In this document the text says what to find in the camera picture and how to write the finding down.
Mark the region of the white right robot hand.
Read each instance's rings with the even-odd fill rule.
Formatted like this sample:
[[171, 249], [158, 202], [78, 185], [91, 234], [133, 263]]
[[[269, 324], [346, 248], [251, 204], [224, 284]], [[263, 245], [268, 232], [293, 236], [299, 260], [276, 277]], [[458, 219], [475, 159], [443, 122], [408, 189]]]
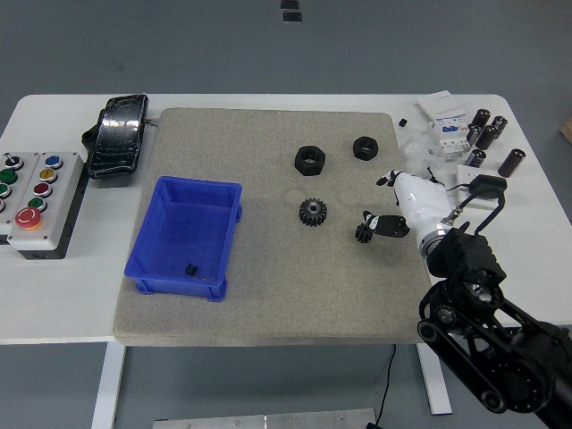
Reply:
[[377, 184], [393, 189], [400, 213], [375, 215], [365, 211], [364, 221], [355, 231], [356, 239], [367, 243], [374, 235], [404, 238], [412, 231], [420, 255], [427, 258], [450, 230], [444, 218], [452, 206], [444, 186], [394, 170], [387, 172]]

